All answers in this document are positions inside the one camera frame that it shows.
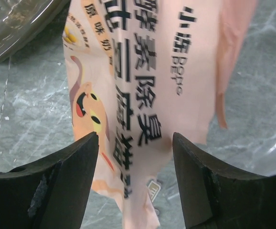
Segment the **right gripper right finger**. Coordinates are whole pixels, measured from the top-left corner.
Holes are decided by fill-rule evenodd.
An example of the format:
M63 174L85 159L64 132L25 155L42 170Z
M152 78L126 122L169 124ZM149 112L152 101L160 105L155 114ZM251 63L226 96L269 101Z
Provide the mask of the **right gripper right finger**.
M276 175L234 167L179 133L172 140L188 229L276 229Z

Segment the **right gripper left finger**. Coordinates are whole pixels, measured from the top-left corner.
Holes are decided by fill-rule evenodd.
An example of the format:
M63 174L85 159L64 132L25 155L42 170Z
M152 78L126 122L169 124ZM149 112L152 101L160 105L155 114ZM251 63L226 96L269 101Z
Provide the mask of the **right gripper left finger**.
M0 229L81 227L98 157L94 132L34 162L0 172Z

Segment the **pink cat litter bag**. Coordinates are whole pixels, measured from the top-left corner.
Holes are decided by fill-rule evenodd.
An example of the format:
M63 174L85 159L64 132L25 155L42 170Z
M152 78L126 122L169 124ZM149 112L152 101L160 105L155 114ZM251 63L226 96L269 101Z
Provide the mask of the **pink cat litter bag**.
M73 0L63 31L75 140L99 139L92 190L115 200L125 229L155 229L147 188L172 136L205 144L255 0Z

